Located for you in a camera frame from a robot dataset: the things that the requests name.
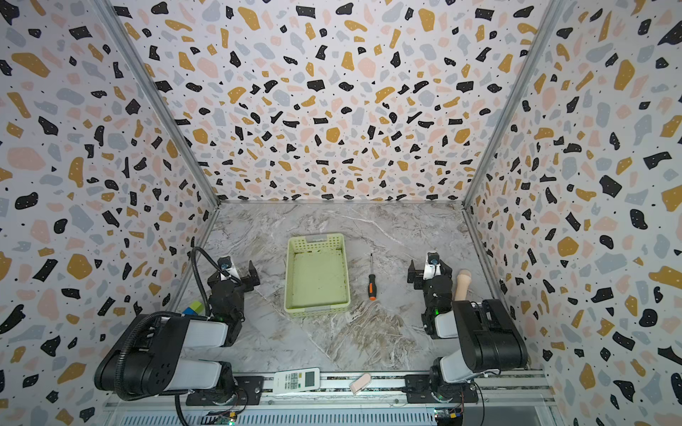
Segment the orange black handled screwdriver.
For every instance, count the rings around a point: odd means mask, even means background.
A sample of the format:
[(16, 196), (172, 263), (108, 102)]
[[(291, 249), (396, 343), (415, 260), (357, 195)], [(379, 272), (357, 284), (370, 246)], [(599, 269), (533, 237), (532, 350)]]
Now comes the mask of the orange black handled screwdriver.
[(374, 274), (374, 257), (373, 257), (373, 255), (370, 255), (370, 258), (369, 258), (368, 298), (370, 301), (375, 301), (377, 299), (377, 284), (376, 284), (376, 275)]

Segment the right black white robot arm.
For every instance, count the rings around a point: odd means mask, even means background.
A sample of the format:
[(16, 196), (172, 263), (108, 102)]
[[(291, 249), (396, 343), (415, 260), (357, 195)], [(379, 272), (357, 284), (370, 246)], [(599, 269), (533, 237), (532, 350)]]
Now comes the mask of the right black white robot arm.
[(423, 294), (426, 309), (423, 329), (435, 340), (458, 341), (459, 348), (433, 363), (430, 392), (450, 399), (456, 387), (478, 376), (524, 368), (527, 347), (504, 304), (498, 299), (474, 302), (467, 298), (472, 275), (453, 273), (436, 252), (427, 254), (426, 264), (408, 267), (407, 282)]

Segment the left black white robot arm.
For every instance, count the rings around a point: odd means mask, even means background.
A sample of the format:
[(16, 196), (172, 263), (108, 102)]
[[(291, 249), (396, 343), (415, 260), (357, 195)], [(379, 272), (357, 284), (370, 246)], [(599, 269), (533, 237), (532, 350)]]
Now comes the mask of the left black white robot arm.
[(232, 346), (245, 321), (244, 295), (259, 284), (254, 264), (241, 278), (222, 257), (208, 280), (211, 314), (139, 314), (97, 367), (95, 387), (124, 401), (185, 392), (219, 402), (236, 396), (238, 381), (229, 362), (190, 360), (183, 353)]

